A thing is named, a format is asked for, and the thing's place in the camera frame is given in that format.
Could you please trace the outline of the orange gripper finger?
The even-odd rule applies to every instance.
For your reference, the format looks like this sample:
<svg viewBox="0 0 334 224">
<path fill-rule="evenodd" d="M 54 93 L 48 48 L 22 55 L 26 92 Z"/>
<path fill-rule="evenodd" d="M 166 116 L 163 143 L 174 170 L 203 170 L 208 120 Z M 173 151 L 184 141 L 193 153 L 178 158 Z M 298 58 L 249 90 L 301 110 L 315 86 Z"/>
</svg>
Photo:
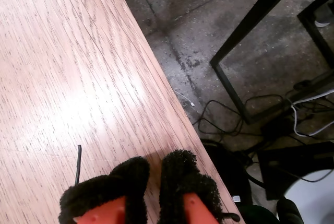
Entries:
<svg viewBox="0 0 334 224">
<path fill-rule="evenodd" d="M 144 194 L 150 164 L 143 157 L 130 158 L 108 175 L 100 175 L 69 187 L 59 200 L 59 223 L 78 223 L 88 211 L 125 197 L 125 223 L 147 223 Z"/>
<path fill-rule="evenodd" d="M 216 182 L 200 173 L 196 156 L 176 150 L 162 160 L 158 223 L 239 222 L 240 215 L 222 210 Z"/>
</svg>

